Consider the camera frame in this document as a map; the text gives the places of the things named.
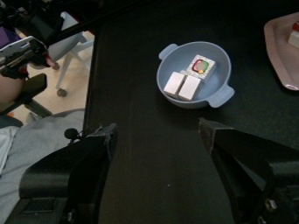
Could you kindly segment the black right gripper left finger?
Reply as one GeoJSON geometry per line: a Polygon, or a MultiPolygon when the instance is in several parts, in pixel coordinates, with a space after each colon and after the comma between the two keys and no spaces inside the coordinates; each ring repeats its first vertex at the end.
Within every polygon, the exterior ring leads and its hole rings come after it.
{"type": "Polygon", "coordinates": [[[100,201],[117,144],[112,123],[73,137],[24,172],[4,224],[99,224],[100,201]]]}

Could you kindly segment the person's hand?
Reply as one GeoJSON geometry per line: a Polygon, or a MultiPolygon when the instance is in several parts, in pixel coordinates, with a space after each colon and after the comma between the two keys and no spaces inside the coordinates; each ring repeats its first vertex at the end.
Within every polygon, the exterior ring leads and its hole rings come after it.
{"type": "Polygon", "coordinates": [[[39,69],[43,69],[45,67],[55,68],[56,63],[52,61],[52,58],[48,53],[35,54],[32,56],[30,66],[39,69]]]}

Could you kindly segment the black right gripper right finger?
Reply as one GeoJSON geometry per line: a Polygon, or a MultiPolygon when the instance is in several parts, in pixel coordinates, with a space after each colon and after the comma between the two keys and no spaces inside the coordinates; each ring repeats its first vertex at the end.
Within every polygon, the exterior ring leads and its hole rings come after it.
{"type": "Polygon", "coordinates": [[[200,138],[236,224],[299,224],[299,150],[204,118],[200,138]]]}

